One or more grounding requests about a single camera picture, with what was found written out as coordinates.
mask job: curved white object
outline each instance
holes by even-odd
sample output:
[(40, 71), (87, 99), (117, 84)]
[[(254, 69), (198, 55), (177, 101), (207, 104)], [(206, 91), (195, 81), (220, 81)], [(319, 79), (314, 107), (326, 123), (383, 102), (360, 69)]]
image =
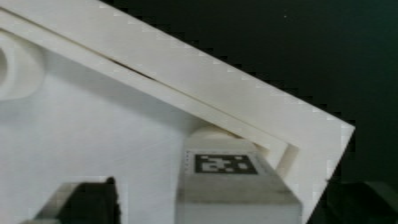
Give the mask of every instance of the curved white object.
[(0, 31), (0, 100), (28, 96), (42, 79), (40, 49), (17, 36)]

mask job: white surface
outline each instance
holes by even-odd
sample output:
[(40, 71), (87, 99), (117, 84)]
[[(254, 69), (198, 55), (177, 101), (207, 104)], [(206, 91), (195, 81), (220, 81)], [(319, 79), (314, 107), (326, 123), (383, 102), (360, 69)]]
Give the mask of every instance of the white surface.
[(0, 222), (31, 219), (62, 183), (115, 176), (122, 223), (172, 224), (181, 144), (206, 123), (55, 54), (46, 60), (39, 92), (0, 102)]
[(223, 112), (230, 121), (239, 121), (239, 125), (229, 121), (222, 124), (234, 134), (259, 142), (259, 133), (268, 133), (291, 144), (284, 181), (303, 201), (305, 222), (342, 155), (351, 125), (95, 0), (1, 0), (0, 5), (182, 92), (195, 99), (195, 106), (214, 109), (209, 114), (195, 111), (191, 114), (211, 117), (214, 112)]
[(0, 30), (0, 100), (28, 96), (44, 79), (39, 47)]
[[(198, 164), (197, 156), (207, 158)], [(300, 223), (298, 199), (245, 139), (193, 135), (184, 144), (181, 164), (177, 224)], [(250, 166), (255, 173), (241, 174)]]

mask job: black object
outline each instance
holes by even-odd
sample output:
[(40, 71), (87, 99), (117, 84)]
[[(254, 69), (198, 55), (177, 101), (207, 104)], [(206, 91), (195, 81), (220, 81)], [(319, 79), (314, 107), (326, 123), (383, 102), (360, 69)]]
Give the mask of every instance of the black object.
[(81, 183), (58, 211), (62, 224), (120, 224), (115, 180)]
[(195, 173), (257, 174), (246, 155), (195, 155)]
[(396, 193), (381, 183), (330, 182), (326, 190), (326, 223), (396, 224)]

